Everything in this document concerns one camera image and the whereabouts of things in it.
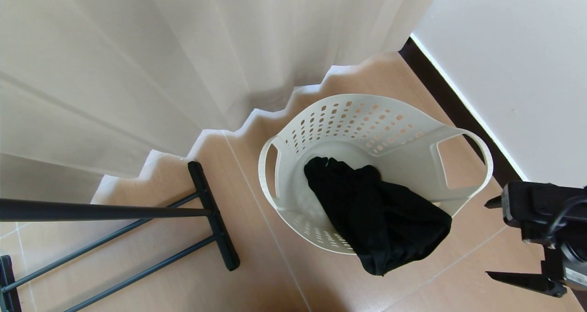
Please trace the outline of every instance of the laundry basket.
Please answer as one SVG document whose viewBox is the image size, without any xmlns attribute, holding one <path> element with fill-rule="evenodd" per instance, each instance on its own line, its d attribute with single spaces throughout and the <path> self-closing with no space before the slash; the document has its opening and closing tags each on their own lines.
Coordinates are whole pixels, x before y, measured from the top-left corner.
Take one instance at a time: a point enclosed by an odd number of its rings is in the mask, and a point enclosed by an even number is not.
<svg viewBox="0 0 587 312">
<path fill-rule="evenodd" d="M 482 184 L 450 189 L 438 143 L 466 134 L 481 148 L 487 171 Z M 266 179 L 266 157 L 277 149 L 275 193 Z M 418 109 L 383 96 L 343 94 L 307 107 L 267 141 L 259 157 L 259 180 L 267 201 L 310 243 L 354 254 L 329 222 L 308 186 L 304 166 L 316 156 L 334 157 L 352 168 L 375 166 L 385 182 L 408 187 L 451 216 L 483 189 L 493 172 L 487 145 L 477 135 L 434 120 Z"/>
</svg>

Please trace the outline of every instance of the basket handle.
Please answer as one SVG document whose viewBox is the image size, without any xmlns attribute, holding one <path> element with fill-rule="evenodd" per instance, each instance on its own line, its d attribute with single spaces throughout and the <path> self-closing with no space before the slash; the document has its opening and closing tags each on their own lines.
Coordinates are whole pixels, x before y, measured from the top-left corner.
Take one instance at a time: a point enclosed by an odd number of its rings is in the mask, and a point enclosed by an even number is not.
<svg viewBox="0 0 587 312">
<path fill-rule="evenodd" d="M 463 128 L 451 128 L 450 130 L 445 130 L 444 134 L 442 134 L 442 140 L 435 144 L 436 148 L 438 148 L 438 144 L 440 142 L 446 141 L 450 138 L 454 138 L 455 136 L 459 136 L 459 135 L 468 136 L 473 141 L 475 141 L 475 143 L 481 149 L 481 153 L 483 155 L 483 161 L 486 165 L 485 178 L 483 179 L 482 184 L 480 184 L 479 186 L 475 185 L 475 186 L 470 186 L 470 187 L 450 189 L 447 185 L 446 188 L 448 189 L 449 195 L 446 196 L 445 199 L 446 198 L 449 198 L 449 199 L 459 198 L 459 197 L 473 197 L 474 195 L 479 193 L 483 188 L 485 188 L 485 186 L 491 180 L 491 176 L 493 175 L 493 158 L 491 157 L 491 153 L 489 151 L 489 148 L 487 147 L 486 143 L 481 138 L 479 138 L 478 135 L 474 134 L 471 131 L 465 130 Z"/>
<path fill-rule="evenodd" d="M 267 163 L 267 154 L 269 153 L 269 148 L 271 147 L 271 145 L 274 145 L 274 143 L 277 139 L 279 139 L 278 136 L 274 136 L 273 138 L 269 139 L 269 141 L 267 141 L 266 144 L 263 146 L 263 148 L 260 150 L 259 182 L 260 182 L 260 188 L 263 191 L 263 194 L 265 195 L 267 201 L 269 201 L 269 203 L 273 207 L 273 209 L 280 211 L 280 210 L 284 210 L 284 208 L 277 206 L 278 204 L 280 204 L 279 198 L 273 197 L 271 195 L 271 192 L 269 191 L 269 186 L 267 185 L 267 176 L 265 174 L 266 163 Z"/>
</svg>

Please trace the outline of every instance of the black cloth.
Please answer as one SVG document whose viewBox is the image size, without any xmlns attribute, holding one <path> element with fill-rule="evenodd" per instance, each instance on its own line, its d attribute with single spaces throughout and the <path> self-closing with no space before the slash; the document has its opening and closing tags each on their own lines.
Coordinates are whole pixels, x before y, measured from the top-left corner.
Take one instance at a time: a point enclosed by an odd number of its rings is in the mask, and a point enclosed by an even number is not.
<svg viewBox="0 0 587 312">
<path fill-rule="evenodd" d="M 353 170 L 315 157 L 304 173 L 334 228 L 373 275 L 427 257 L 449 234 L 451 216 L 404 186 L 382 182 L 373 166 Z"/>
</svg>

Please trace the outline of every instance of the beige curtain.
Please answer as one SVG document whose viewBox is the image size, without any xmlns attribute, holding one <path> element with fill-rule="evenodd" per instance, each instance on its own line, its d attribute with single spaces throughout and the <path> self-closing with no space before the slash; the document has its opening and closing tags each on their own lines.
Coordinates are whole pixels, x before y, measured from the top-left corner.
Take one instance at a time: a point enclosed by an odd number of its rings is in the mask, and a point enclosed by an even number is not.
<svg viewBox="0 0 587 312">
<path fill-rule="evenodd" d="M 399 50 L 432 0 L 0 0 L 0 194 L 90 201 L 151 149 Z"/>
</svg>

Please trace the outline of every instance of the floor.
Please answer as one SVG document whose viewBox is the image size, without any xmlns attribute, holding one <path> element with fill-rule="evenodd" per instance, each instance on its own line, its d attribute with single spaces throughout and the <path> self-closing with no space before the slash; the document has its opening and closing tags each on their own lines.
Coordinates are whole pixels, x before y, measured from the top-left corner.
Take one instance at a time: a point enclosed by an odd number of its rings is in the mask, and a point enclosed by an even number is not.
<svg viewBox="0 0 587 312">
<path fill-rule="evenodd" d="M 208 132 L 186 159 L 151 153 L 139 178 L 106 178 L 92 203 L 166 205 L 194 190 L 186 164 L 197 159 L 241 266 L 228 272 L 211 244 L 86 310 L 582 311 L 572 293 L 554 299 L 485 274 L 539 272 L 542 258 L 540 247 L 525 245 L 518 230 L 505 226 L 501 210 L 484 209 L 485 201 L 501 192 L 494 180 L 459 212 L 449 237 L 431 256 L 384 277 L 364 272 L 355 256 L 318 249 L 288 228 L 260 190 L 260 149 L 307 105 L 339 93 L 393 97 L 451 124 L 403 59 L 390 53 L 365 61 L 350 74 L 331 76 L 319 93 L 295 95 L 281 113 L 257 111 L 241 132 Z M 463 138 L 440 147 L 451 187 L 482 180 L 484 164 Z M 128 223 L 2 223 L 0 251 L 13 258 L 18 278 Z M 205 218 L 149 222 L 21 287 L 23 310 L 62 311 L 209 234 Z"/>
</svg>

